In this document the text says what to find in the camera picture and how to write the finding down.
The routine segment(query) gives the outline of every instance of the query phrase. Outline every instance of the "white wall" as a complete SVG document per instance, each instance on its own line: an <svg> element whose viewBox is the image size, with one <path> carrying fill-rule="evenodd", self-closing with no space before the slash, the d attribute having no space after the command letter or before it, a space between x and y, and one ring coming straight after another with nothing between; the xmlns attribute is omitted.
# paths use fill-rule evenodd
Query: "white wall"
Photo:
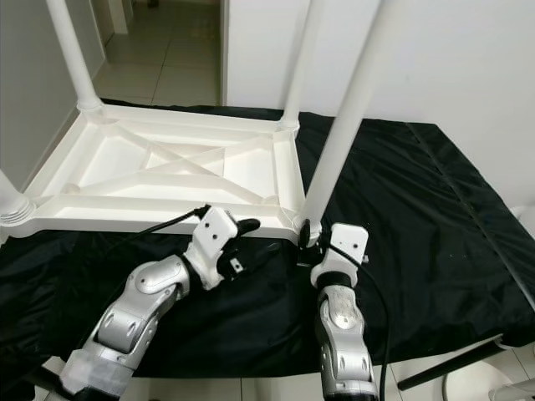
<svg viewBox="0 0 535 401"><path fill-rule="evenodd" d="M89 71L104 62L89 0L68 0ZM0 166L22 188L76 96L43 0L0 1Z"/></svg>
<svg viewBox="0 0 535 401"><path fill-rule="evenodd" d="M328 1L304 111L336 114L376 1ZM367 116L438 124L509 206L535 203L535 2L414 3ZM231 0L228 105L283 107L307 6Z"/></svg>

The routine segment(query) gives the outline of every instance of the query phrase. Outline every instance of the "tiled floor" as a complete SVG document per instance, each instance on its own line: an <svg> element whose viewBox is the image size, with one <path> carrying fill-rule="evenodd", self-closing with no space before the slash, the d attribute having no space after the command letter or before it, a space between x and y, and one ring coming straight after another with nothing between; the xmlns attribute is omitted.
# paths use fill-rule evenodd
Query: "tiled floor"
<svg viewBox="0 0 535 401"><path fill-rule="evenodd" d="M137 3L130 33L106 44L107 63L94 80L98 95L136 104L219 104L219 18L217 4Z"/></svg>
<svg viewBox="0 0 535 401"><path fill-rule="evenodd" d="M535 355L533 345L499 353L486 359L495 368L505 373L514 383L535 378ZM443 401L441 378L400 392L396 383L412 374L441 363L459 352L429 358L393 363L386 375L385 397L387 401ZM59 373L63 363L51 358L45 366ZM380 367L374 367L379 380ZM37 401L46 397L39 391ZM227 378L227 379L148 379L135 378L130 382L122 401L293 401L307 399L322 401L319 373L288 378Z"/></svg>

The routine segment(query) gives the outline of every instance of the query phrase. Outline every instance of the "black cloth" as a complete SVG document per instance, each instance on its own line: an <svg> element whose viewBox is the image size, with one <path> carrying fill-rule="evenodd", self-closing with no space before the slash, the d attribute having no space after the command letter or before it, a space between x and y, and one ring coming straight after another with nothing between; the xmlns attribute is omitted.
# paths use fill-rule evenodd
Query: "black cloth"
<svg viewBox="0 0 535 401"><path fill-rule="evenodd" d="M270 109L170 108L251 119ZM305 189L332 118L301 113L298 157ZM345 163L323 225L369 231L367 265L388 294L391 361L464 347L499 333L535 340L535 241L476 168L433 124L367 119ZM0 248L0 358L10 383L50 355L81 346L127 274L186 249L189 236L151 234L106 251L128 234L41 231ZM266 377L318 371L316 291L289 241L244 238L257 270L178 302L162 319L137 375ZM366 276L358 302L375 363L385 315Z"/></svg>

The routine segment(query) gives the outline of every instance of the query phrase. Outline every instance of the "doorway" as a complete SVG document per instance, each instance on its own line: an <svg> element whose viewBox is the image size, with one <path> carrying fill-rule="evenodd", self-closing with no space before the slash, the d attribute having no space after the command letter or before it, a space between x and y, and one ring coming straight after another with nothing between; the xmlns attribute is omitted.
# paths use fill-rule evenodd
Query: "doorway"
<svg viewBox="0 0 535 401"><path fill-rule="evenodd" d="M100 30L107 17L98 12L99 3L115 0L92 1ZM133 104L221 104L222 2L158 3L135 2L128 33L115 31L105 43L107 63L95 79L98 95Z"/></svg>

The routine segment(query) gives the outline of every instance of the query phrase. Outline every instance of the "robotic hand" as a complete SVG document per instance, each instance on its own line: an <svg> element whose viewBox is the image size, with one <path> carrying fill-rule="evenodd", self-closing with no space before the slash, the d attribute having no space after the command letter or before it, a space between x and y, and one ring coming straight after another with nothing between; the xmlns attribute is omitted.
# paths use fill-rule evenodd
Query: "robotic hand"
<svg viewBox="0 0 535 401"><path fill-rule="evenodd" d="M186 252L134 269L83 348L71 353L59 376L64 390L74 399L119 399L162 316L195 287L209 291L242 272L235 241L259 226L256 219L235 221L223 209L207 208Z"/></svg>
<svg viewBox="0 0 535 401"><path fill-rule="evenodd" d="M325 399L378 399L371 358L364 344L364 318L354 295L358 266L347 258L361 264L367 241L368 232L363 227L334 224L325 257L310 275L319 289L315 327L321 345Z"/></svg>

